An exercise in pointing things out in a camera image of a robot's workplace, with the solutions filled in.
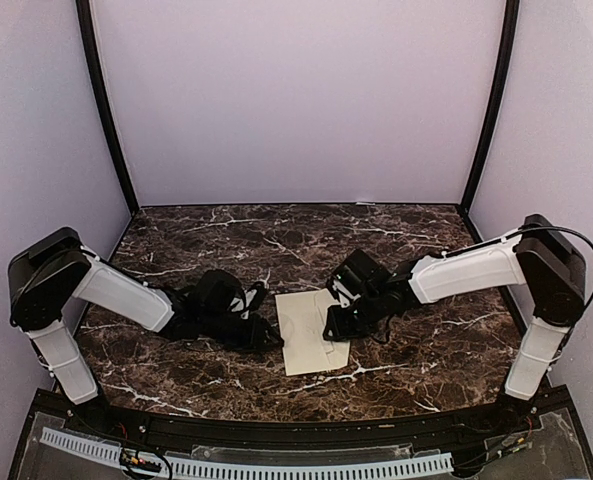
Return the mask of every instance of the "perforated metal strip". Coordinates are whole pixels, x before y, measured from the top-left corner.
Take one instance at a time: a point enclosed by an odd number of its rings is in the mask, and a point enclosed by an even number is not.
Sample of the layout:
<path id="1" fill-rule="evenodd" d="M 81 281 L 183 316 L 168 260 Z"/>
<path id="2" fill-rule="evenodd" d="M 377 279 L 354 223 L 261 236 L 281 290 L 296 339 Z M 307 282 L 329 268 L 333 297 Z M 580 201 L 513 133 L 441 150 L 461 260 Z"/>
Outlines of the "perforated metal strip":
<path id="1" fill-rule="evenodd" d="M 116 443 L 79 437 L 69 432 L 44 428 L 41 443 L 89 461 L 119 468 L 120 446 Z M 141 457 L 160 464 L 154 455 Z M 167 455 L 173 477 L 179 480 L 398 480 L 422 478 L 453 471 L 450 453 L 390 462 L 334 466 L 263 466 L 201 462 Z M 167 477 L 163 467 L 158 475 Z"/>

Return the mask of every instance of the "white paper sheet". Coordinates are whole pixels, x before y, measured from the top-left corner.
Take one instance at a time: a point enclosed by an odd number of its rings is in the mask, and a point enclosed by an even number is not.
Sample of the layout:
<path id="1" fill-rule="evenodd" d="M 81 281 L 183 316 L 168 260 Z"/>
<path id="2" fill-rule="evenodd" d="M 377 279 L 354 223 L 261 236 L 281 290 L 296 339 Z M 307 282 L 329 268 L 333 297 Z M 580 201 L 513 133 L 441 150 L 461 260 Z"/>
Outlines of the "white paper sheet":
<path id="1" fill-rule="evenodd" d="M 349 342 L 323 340 L 327 308 L 336 303 L 327 290 L 276 295 L 288 376 L 336 370 L 349 362 Z"/>

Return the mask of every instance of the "white robotic arm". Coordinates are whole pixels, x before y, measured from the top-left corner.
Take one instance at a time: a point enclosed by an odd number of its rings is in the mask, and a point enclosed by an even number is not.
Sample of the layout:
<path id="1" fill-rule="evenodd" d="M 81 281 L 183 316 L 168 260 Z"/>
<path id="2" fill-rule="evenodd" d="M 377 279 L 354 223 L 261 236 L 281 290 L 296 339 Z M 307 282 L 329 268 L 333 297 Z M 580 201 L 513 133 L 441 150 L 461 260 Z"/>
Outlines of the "white robotic arm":
<path id="1" fill-rule="evenodd" d="M 170 340 L 207 335 L 239 351 L 283 344 L 269 323 L 253 313 L 266 294 L 262 282 L 245 291 L 232 275 L 210 270 L 187 291 L 151 288 L 102 260 L 67 227 L 17 255 L 8 276 L 12 325 L 29 336 L 75 405 L 101 392 L 62 321 L 70 297 L 118 313 Z"/>
<path id="2" fill-rule="evenodd" d="M 390 273 L 366 253 L 352 253 L 327 287 L 340 301 L 330 307 L 324 337 L 371 335 L 387 317 L 442 298 L 484 288 L 527 284 L 535 310 L 505 383 L 505 393 L 529 400 L 564 339 L 585 310 L 585 261 L 544 217 L 496 239 L 456 252 L 406 262 Z"/>

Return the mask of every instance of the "brown marble surface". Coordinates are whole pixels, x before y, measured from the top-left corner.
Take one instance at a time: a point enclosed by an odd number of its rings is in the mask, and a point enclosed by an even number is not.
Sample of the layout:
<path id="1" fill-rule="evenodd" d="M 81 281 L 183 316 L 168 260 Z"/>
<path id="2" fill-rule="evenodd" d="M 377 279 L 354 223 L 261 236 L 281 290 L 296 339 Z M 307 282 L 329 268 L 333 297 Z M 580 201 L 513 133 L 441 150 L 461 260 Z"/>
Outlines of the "brown marble surface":
<path id="1" fill-rule="evenodd" d="M 452 206 L 153 207 L 133 221 L 113 262 L 152 285 L 183 287 L 210 268 L 273 295 L 322 288 L 355 248 L 390 270 L 472 243 Z M 520 343 L 496 290 L 462 295 L 392 321 L 391 341 L 354 340 L 347 367 L 286 377 L 280 350 L 240 355 L 216 342 L 168 342 L 93 306 L 77 334 L 115 405 L 222 420 L 365 420 L 494 400 Z"/>

